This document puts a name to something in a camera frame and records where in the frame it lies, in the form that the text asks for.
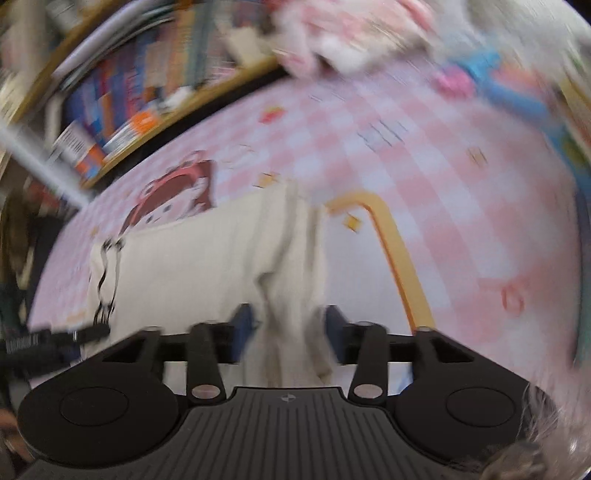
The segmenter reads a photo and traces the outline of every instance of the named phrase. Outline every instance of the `book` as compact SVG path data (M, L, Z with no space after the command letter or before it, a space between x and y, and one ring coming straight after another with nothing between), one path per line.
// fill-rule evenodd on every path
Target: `book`
M146 105L144 99L144 84L146 81L146 62L148 48L156 42L158 31L155 28L141 33L136 40L135 49L135 84L134 98L137 98L137 111Z
M137 71L135 69L135 42L126 43L121 48L121 62L124 67L124 85L125 85L125 116L133 117L138 110L137 91L135 82Z
M199 2L192 6L194 12L193 28L191 30L191 43L189 46L189 57L185 85L197 86L197 63L199 61L199 50L203 31L203 21L207 8L207 2Z
M100 123L95 71L91 72L86 80L82 82L80 89L82 94L82 105L84 108L84 124L88 127L97 143L103 147L106 140L105 137L103 137L103 127Z
M112 58L104 59L97 67L97 82L99 83L99 115L103 127L102 134L105 141L115 133L115 121L113 120L113 97L110 89L109 78L114 75L115 65Z
M166 71L166 84L164 85L164 97L172 95L179 87L177 84L178 80L178 67L177 67L177 33L178 23L181 18L181 11L177 10L174 13L174 22L171 25L171 31L168 33L168 66Z
M109 77L109 90L113 100L113 126L117 130L127 120L125 110L125 67L121 58L121 50L116 50L111 55L113 64L112 76Z
M195 9L192 6L178 9L175 15L176 29L168 68L167 96L174 93L178 87L186 85Z
M207 0L203 10L203 26L200 32L197 56L194 60L196 62L194 85L203 83L206 78L207 50L209 48L210 34L213 29L213 14L215 12L215 4L216 0Z
M160 117L153 108L147 107L143 111L136 113L115 132L115 135L105 145L105 151L108 153L107 160L124 150L125 147L151 128L154 128L159 122Z
M161 99L166 98L168 93L168 73L170 70L170 60L173 53L173 42L174 36L176 33L176 25L175 22L170 22L168 24L162 25L160 27L160 32L158 33L158 39L161 42L160 47L160 58L161 58L161 65L162 70L160 75L155 75L154 78L154 87L158 92L158 97Z
M86 180L97 175L105 162L105 153L77 121L66 127L54 148Z

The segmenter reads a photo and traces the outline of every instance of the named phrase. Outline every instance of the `pink toy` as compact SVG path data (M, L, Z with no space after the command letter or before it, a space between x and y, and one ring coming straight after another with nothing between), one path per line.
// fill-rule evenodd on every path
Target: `pink toy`
M476 93L474 80L460 67L450 66L433 77L435 89L448 98L470 98Z
M433 25L422 0L290 0L273 6L275 52L299 78L317 76L319 58L341 74L367 70L425 41Z

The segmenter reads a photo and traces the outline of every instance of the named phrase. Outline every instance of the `black plastic mount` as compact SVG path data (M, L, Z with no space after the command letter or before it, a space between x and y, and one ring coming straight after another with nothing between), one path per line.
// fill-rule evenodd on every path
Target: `black plastic mount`
M380 325L349 323L329 306L326 335L342 364L357 364L348 399L388 410L417 450L439 462L483 459L490 446L519 438L528 421L529 383L429 328L388 335ZM387 396L388 362L408 362L413 382Z
M40 458L73 466L111 465L160 445L187 408L222 403L218 364L239 360L254 331L250 305L229 323L201 323L181 335L142 330L41 384L23 400L20 431ZM162 384L166 362L187 362L187 395Z

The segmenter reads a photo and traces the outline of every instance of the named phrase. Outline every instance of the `white cloth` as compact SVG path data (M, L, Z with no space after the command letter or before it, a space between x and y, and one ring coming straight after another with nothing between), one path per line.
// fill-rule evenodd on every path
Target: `white cloth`
M242 365L225 368L226 387L322 385L330 353L322 334L324 212L294 183L278 183L195 217L124 236L111 335L103 349L146 326L184 333L200 322L226 322L250 303L258 328ZM116 253L108 251L101 288L110 300ZM89 311L99 304L100 244L91 253ZM165 378L184 391L180 372Z

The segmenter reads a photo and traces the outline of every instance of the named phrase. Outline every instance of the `plush toy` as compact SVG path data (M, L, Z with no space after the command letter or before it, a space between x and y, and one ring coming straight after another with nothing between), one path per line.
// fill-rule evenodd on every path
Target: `plush toy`
M300 78L316 76L321 58L341 74L365 70L424 41L433 23L422 0L290 0L272 17L275 52Z

